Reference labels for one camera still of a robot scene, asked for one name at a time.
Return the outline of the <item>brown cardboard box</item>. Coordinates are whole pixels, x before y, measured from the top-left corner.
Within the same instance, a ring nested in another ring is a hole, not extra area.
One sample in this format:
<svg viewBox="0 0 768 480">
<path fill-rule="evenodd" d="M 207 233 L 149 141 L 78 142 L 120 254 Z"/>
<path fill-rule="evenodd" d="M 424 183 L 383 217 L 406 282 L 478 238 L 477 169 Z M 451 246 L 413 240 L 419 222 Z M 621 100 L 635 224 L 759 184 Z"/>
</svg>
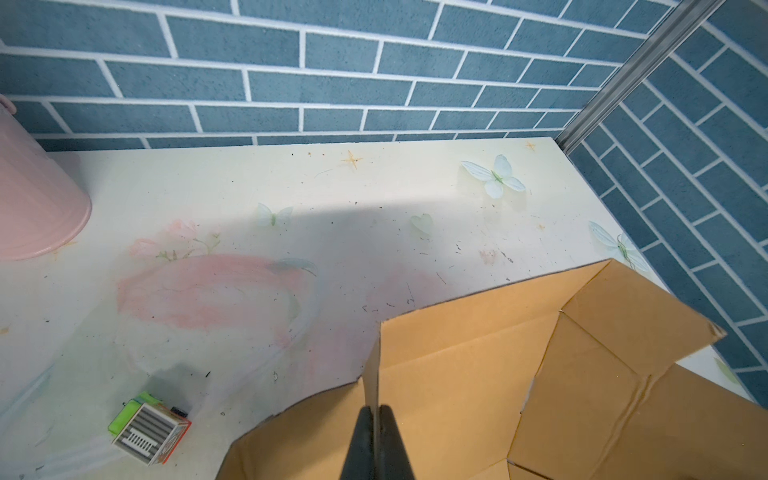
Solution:
<svg viewBox="0 0 768 480">
<path fill-rule="evenodd" d="M 763 479 L 767 412 L 684 368 L 724 331 L 618 261 L 382 323 L 360 378 L 235 441 L 222 479 L 360 476 L 356 423 L 394 418 L 419 479 Z"/>
</svg>

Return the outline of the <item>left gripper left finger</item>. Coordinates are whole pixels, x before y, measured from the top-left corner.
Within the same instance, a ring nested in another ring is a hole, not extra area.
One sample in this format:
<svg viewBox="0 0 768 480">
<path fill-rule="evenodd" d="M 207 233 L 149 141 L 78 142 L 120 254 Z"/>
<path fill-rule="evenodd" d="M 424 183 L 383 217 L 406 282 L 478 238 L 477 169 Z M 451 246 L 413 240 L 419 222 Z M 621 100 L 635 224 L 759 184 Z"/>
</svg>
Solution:
<svg viewBox="0 0 768 480">
<path fill-rule="evenodd" d="M 366 406 L 358 414 L 340 480 L 374 479 L 374 417 Z"/>
</svg>

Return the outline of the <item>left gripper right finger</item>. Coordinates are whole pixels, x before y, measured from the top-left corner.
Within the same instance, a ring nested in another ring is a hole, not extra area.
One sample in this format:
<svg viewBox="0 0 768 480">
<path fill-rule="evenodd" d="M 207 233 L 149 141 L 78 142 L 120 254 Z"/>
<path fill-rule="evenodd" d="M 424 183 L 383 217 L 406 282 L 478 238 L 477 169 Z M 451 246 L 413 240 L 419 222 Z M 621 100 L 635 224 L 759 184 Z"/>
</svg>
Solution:
<svg viewBox="0 0 768 480">
<path fill-rule="evenodd" d="M 394 411 L 389 405 L 381 405 L 378 409 L 376 478 L 380 480 L 415 479 Z"/>
</svg>

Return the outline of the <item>small green white toy block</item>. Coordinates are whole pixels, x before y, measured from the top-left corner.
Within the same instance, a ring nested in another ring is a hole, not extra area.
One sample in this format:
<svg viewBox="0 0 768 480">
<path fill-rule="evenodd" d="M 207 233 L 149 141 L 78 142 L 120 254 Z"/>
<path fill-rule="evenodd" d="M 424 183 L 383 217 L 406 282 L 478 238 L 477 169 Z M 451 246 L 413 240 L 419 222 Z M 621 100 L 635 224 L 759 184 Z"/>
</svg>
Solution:
<svg viewBox="0 0 768 480">
<path fill-rule="evenodd" d="M 153 466 L 169 460 L 191 426 L 186 412 L 144 391 L 124 404 L 108 432 L 114 446 Z"/>
</svg>

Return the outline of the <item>pink pen holder bucket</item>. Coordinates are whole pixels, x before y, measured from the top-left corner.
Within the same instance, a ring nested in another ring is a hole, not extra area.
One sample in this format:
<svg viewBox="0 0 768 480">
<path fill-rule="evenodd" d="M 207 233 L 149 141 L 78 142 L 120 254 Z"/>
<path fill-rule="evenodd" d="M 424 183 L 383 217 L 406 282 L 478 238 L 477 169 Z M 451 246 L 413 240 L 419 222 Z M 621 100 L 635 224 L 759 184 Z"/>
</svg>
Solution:
<svg viewBox="0 0 768 480">
<path fill-rule="evenodd" d="M 25 260 L 73 240 L 90 219 L 90 197 L 15 119 L 1 98 L 1 259 Z"/>
</svg>

